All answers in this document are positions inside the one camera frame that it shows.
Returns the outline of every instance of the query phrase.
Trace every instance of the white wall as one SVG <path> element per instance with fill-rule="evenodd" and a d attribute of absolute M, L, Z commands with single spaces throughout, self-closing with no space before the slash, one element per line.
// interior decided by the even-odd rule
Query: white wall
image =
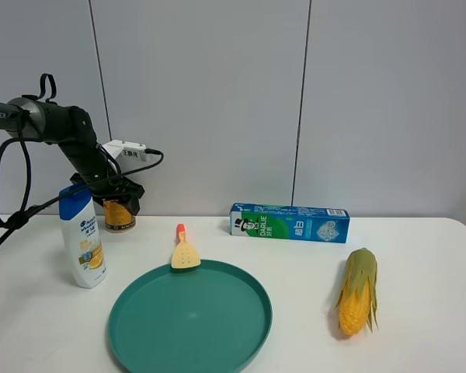
<path fill-rule="evenodd" d="M 38 94 L 44 72 L 54 75 L 62 106 L 87 110 L 99 140 L 109 140 L 86 0 L 0 0 L 0 101 Z M 0 131 L 0 144 L 9 138 Z M 16 211 L 26 174 L 19 145 L 5 153 L 0 173 L 0 212 Z M 33 162 L 31 204 L 55 197 L 71 185 L 75 171 L 57 146 L 28 145 Z M 54 213 L 57 205 L 47 212 Z"/>
<path fill-rule="evenodd" d="M 289 204 L 308 0 L 93 6 L 113 136 L 165 153 L 134 177 L 141 213 Z M 38 92 L 43 72 L 108 141 L 86 0 L 0 2 L 0 101 Z M 466 222 L 466 0 L 313 1 L 303 104 L 295 204 Z M 74 170 L 54 146 L 29 148 L 40 203 Z M 1 212 L 23 185 L 17 145 Z"/>
<path fill-rule="evenodd" d="M 294 203 L 466 221 L 466 0 L 313 2 Z"/>
<path fill-rule="evenodd" d="M 307 0 L 95 0 L 114 138 L 165 153 L 142 214 L 290 204 Z"/>

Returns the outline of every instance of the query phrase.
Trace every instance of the corn cob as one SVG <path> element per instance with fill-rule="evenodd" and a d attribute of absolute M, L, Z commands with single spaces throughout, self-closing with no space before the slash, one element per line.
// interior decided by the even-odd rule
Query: corn cob
<path fill-rule="evenodd" d="M 373 253 L 362 248 L 349 255 L 345 265 L 345 280 L 336 307 L 339 310 L 339 325 L 347 335 L 359 333 L 364 324 L 373 332 L 371 313 L 376 321 L 377 262 Z"/>

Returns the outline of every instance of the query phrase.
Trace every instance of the can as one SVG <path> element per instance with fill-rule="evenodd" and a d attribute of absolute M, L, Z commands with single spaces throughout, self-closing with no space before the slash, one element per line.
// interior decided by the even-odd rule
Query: can
<path fill-rule="evenodd" d="M 114 200 L 103 201 L 106 216 L 106 229 L 109 232 L 129 231 L 136 225 L 136 218 L 122 205 Z"/>

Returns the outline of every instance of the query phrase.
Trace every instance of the shampoo bottle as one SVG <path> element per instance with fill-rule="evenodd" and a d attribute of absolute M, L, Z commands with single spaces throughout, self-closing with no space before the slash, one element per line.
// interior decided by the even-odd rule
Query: shampoo bottle
<path fill-rule="evenodd" d="M 60 194 L 79 188 L 63 189 Z M 93 199 L 88 188 L 59 201 L 62 236 L 71 272 L 82 288 L 93 288 L 107 275 L 96 223 Z"/>

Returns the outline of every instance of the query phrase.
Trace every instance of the spatula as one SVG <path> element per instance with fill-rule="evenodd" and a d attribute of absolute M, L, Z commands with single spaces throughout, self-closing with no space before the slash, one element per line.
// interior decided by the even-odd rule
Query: spatula
<path fill-rule="evenodd" d="M 171 267 L 182 270 L 199 266 L 199 253 L 186 241 L 186 230 L 184 224 L 178 224 L 178 238 L 179 244 L 172 254 Z"/>

